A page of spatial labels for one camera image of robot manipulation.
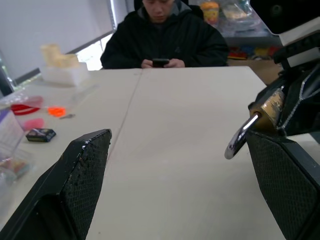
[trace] smartphone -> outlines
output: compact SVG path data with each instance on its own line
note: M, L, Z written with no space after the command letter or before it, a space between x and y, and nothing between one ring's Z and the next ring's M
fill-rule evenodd
M170 60L166 58L154 58L152 59L152 62L154 68L163 68L164 65L170 62Z

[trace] white box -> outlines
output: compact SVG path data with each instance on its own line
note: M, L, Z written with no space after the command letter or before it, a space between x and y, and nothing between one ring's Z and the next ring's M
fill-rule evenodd
M76 67L40 67L42 78L45 82L63 84L68 86L79 86L89 78L89 71L85 62L80 62Z

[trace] white wall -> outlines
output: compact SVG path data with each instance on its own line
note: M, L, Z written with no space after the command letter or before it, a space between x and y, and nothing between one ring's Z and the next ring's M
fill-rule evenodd
M126 5L129 12L133 12L135 10L135 0L126 0Z
M111 0L111 5L113 5L115 13L115 25L118 26L125 17L128 15L127 3L126 0Z
M112 31L107 1L0 0L0 50L11 78L44 64L43 44L67 53Z

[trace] gray hood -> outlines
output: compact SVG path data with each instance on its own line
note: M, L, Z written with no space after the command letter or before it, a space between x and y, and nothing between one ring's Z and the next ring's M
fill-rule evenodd
M190 12L191 11L191 8L186 5L184 2L180 1L180 0L175 0L174 3L173 3L173 7L171 9L171 13L170 13L170 16L179 16L180 14L182 14L183 12L185 11L188 11ZM142 6L138 11L137 11L138 15L140 18L144 19L144 20L147 20L147 11L145 9L144 6Z

